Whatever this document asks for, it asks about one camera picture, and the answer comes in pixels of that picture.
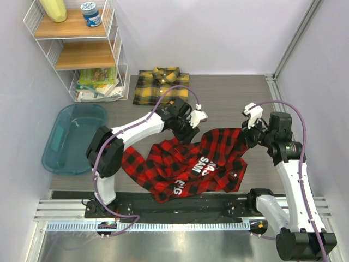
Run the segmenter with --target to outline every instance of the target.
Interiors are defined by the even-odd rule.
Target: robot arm
[[[292,141],[291,115],[272,112],[267,125],[261,118],[260,106],[249,110],[253,105],[249,104],[243,111],[243,115],[249,118],[242,124],[245,142],[249,148],[261,145],[268,149],[267,152],[272,157],[284,185],[289,212],[287,214],[280,207],[268,189],[252,189],[248,195],[249,206],[262,213],[277,234],[276,248],[282,260],[318,261],[321,258],[320,245],[307,209],[312,214],[312,222],[321,235],[327,253],[335,247],[336,237],[333,233],[326,232],[316,210],[306,173],[305,158],[302,163],[302,180],[307,203],[303,200],[298,173],[302,144]]]
[[[113,202],[116,198],[114,174],[120,169],[123,152],[129,146],[147,136],[168,129],[173,130],[179,141],[189,144],[200,131],[197,127],[198,124],[206,119],[207,115],[201,111],[200,105],[196,105],[196,110],[192,110],[188,103],[177,98],[172,104],[159,106],[155,112],[149,112],[140,119],[124,126],[112,129],[106,126],[99,128],[86,152],[92,167],[95,166],[98,152],[103,143],[113,134],[120,133],[106,146],[97,167],[97,188],[104,204],[113,210]]]

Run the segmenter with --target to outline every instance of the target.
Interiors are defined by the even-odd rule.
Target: wooden shelf board
[[[61,23],[53,22],[46,14],[41,21],[36,38],[74,38],[74,37],[106,37],[102,24],[88,27],[80,9],[67,9],[68,18]]]
[[[56,69],[73,70],[115,66],[108,41],[72,42],[64,45]]]

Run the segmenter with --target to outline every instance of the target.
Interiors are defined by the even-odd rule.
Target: blue plastic tub
[[[107,122],[100,105],[69,105],[59,112],[43,154],[49,172],[79,175],[91,170],[85,156],[97,129]]]

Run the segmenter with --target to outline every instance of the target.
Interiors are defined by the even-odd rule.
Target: book
[[[89,68],[81,70],[80,85],[111,85],[115,84],[116,67]]]
[[[93,92],[97,93],[98,95],[105,97],[110,94],[111,91],[117,86],[119,83],[119,79],[115,79],[115,83],[113,84],[95,84],[95,85],[80,85],[78,84],[76,89],[77,91],[82,92]]]
[[[98,102],[98,101],[112,101],[122,98],[124,96],[124,87],[117,86],[107,97],[102,97],[97,93],[78,91],[75,100],[78,102]]]

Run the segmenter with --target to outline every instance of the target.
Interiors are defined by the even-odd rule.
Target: red plaid shirt
[[[240,128],[213,129],[190,145],[165,140],[152,146],[147,160],[129,147],[122,168],[160,203],[202,192],[235,192],[247,168],[241,156],[248,148],[240,133]]]

